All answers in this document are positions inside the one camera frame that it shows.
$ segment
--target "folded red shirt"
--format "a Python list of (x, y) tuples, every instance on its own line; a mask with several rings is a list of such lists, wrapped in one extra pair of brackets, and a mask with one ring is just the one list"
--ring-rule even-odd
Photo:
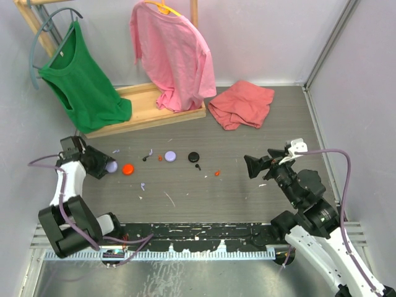
[(235, 130), (240, 124), (258, 129), (270, 111), (274, 93), (240, 80), (209, 102), (208, 109), (224, 130)]

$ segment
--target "gray floor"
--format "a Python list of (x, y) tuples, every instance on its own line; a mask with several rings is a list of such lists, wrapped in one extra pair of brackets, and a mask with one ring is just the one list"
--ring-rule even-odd
[[(202, 119), (89, 140), (115, 157), (119, 166), (132, 163), (135, 172), (124, 176), (119, 170), (99, 181), (87, 177), (84, 201), (95, 215), (113, 212), (122, 222), (269, 222), (292, 210), (274, 180), (249, 179), (243, 160), (245, 154), (261, 157), (267, 149), (282, 149), (286, 140), (299, 137), (309, 149), (319, 148), (301, 87), (272, 89), (275, 97), (261, 129), (224, 131), (208, 112)], [(150, 149), (153, 156), (143, 162)], [(158, 154), (168, 150), (177, 153), (177, 160), (159, 162)], [(192, 151), (199, 152), (202, 171), (188, 162)], [(327, 188), (325, 197), (334, 200), (321, 156), (301, 157), (294, 168), (317, 170)], [(145, 183), (145, 191), (140, 183)]]

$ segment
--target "cap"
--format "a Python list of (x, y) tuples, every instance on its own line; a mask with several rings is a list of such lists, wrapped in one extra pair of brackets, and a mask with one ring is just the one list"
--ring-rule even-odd
[(173, 162), (176, 160), (176, 153), (172, 152), (171, 150), (169, 152), (165, 153), (165, 160), (168, 162)]
[(135, 168), (134, 168), (134, 165), (132, 165), (132, 164), (125, 164), (123, 167), (123, 173), (125, 175), (133, 174), (134, 170), (135, 170)]
[(197, 152), (191, 152), (188, 154), (188, 160), (192, 163), (199, 161), (199, 154)]
[(118, 168), (118, 164), (116, 161), (111, 161), (109, 163), (106, 164), (106, 170), (109, 173), (114, 173), (117, 171)]

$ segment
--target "wooden rack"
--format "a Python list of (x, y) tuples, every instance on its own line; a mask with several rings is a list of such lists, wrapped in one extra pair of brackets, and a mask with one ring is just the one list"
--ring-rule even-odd
[[(30, 5), (43, 5), (55, 2), (65, 2), (70, 0), (30, 0)], [(14, 0), (18, 10), (28, 23), (34, 34), (37, 34), (42, 22), (37, 18), (36, 14), (29, 8), (27, 0)], [(191, 22), (198, 26), (198, 0), (190, 0)], [(52, 57), (56, 51), (51, 36), (46, 32), (41, 32), (39, 42), (45, 49), (49, 57)], [(157, 98), (161, 95), (161, 91), (153, 83), (131, 85), (116, 89), (123, 98), (132, 102), (132, 117), (129, 121), (109, 125), (95, 132), (86, 134), (87, 138), (107, 136), (117, 133), (145, 129), (149, 127), (172, 124), (190, 119), (204, 118), (206, 116), (205, 103), (197, 110), (184, 111), (181, 113), (173, 113), (170, 110), (159, 110), (156, 105)]]

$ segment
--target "gray hanger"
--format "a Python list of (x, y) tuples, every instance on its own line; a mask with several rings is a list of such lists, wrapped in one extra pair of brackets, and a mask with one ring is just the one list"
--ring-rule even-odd
[[(30, 54), (29, 54), (29, 72), (30, 72), (30, 78), (31, 78), (31, 80), (32, 80), (32, 84), (33, 84), (33, 86), (34, 86), (34, 88), (35, 88), (36, 90), (38, 90), (37, 78), (41, 78), (41, 77), (36, 77), (35, 71), (34, 71), (34, 69), (33, 69), (33, 68), (41, 69), (41, 68), (39, 68), (38, 66), (33, 65), (33, 56), (34, 56), (35, 47), (36, 47), (36, 44), (37, 44), (37, 41), (38, 41), (38, 37), (40, 36), (40, 34), (41, 34), (42, 31), (45, 32), (45, 27), (47, 26), (47, 24), (48, 24), (49, 22), (52, 22), (52, 18), (53, 18), (57, 13), (59, 13), (59, 12), (61, 12), (61, 11), (65, 11), (65, 10), (69, 10), (69, 11), (70, 11), (70, 15), (71, 15), (71, 18), (72, 18), (72, 22), (74, 21), (73, 12), (75, 12), (75, 14), (77, 14), (77, 16), (78, 16), (80, 19), (83, 18), (82, 15), (81, 15), (78, 11), (76, 11), (75, 9), (73, 9), (73, 8), (68, 8), (68, 7), (60, 8), (60, 9), (58, 9), (57, 11), (54, 11), (52, 14), (49, 15), (49, 17), (43, 22), (43, 24), (41, 25), (41, 27), (38, 29), (38, 31), (37, 31), (37, 33), (36, 33), (36, 36), (35, 36), (34, 39), (33, 39), (33, 44), (32, 44), (32, 47), (30, 48)], [(58, 46), (58, 49), (56, 50), (56, 52), (54, 53), (54, 55), (53, 55), (53, 56), (51, 57), (51, 59), (49, 60), (49, 63), (48, 63), (49, 66), (52, 65), (52, 63), (54, 62), (55, 58), (59, 55), (59, 53), (61, 52), (63, 46), (65, 45), (66, 41), (69, 39), (69, 37), (70, 37), (70, 35), (71, 35), (71, 33), (72, 33), (73, 31), (74, 31), (74, 28), (72, 28), (72, 29), (66, 34), (66, 36), (63, 38), (63, 41), (62, 41), (61, 44)]]

